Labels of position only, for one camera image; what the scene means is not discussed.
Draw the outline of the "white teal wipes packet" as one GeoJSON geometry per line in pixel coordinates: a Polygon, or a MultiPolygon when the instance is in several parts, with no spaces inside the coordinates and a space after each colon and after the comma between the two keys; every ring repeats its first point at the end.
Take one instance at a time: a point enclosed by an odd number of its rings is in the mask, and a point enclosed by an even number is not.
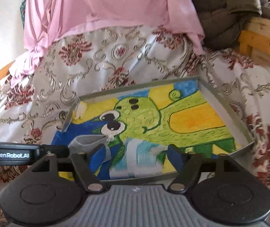
{"type": "Polygon", "coordinates": [[[111,179],[142,178],[162,174],[167,146],[128,138],[109,168],[111,179]]]}

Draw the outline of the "grey tray with cartoon drawing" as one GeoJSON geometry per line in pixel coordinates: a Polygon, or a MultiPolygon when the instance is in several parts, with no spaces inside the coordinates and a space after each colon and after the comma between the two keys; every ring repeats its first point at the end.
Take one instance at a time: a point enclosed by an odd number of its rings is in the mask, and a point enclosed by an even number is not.
{"type": "Polygon", "coordinates": [[[207,158],[237,157],[253,144],[238,115],[215,89],[200,77],[164,80],[121,87],[78,97],[53,145],[69,145],[79,135],[106,135],[112,159],[96,174],[103,181],[145,181],[171,178],[176,171],[166,152],[162,174],[111,179],[109,168],[128,138],[159,145],[176,145],[207,158]]]}

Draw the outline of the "floral satin bedspread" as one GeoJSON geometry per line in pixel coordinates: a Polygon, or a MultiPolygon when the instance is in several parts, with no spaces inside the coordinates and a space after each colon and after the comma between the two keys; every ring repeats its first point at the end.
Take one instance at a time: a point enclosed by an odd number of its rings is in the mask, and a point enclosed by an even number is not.
{"type": "Polygon", "coordinates": [[[187,36],[165,28],[109,27],[54,42],[33,75],[0,91],[0,141],[48,144],[78,96],[193,75],[246,123],[256,144],[245,163],[270,189],[270,68],[230,48],[198,58],[187,36]]]}

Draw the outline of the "pink hanging sheet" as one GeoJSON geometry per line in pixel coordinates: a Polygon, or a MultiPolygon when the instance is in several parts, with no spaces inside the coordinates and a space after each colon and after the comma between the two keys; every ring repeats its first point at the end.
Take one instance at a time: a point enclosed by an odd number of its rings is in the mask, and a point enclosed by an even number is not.
{"type": "Polygon", "coordinates": [[[24,48],[10,67],[11,86],[34,73],[56,40],[104,27],[163,26],[184,33],[202,54],[204,31],[192,0],[26,0],[24,48]]]}

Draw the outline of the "brown quilted down jacket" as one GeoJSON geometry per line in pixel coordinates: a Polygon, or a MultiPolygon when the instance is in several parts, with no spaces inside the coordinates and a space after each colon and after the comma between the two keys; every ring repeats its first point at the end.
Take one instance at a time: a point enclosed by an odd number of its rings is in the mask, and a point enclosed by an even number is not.
{"type": "Polygon", "coordinates": [[[204,46],[230,47],[251,17],[270,19],[270,0],[192,0],[203,27],[204,46]]]}

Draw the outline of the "wall poster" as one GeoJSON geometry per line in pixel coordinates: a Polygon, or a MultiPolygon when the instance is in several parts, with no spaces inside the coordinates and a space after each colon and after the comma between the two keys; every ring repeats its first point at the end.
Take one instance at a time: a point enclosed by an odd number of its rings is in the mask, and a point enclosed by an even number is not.
{"type": "Polygon", "coordinates": [[[25,27],[25,9],[26,9],[26,0],[23,0],[23,2],[20,5],[20,18],[22,21],[23,28],[25,27]]]}

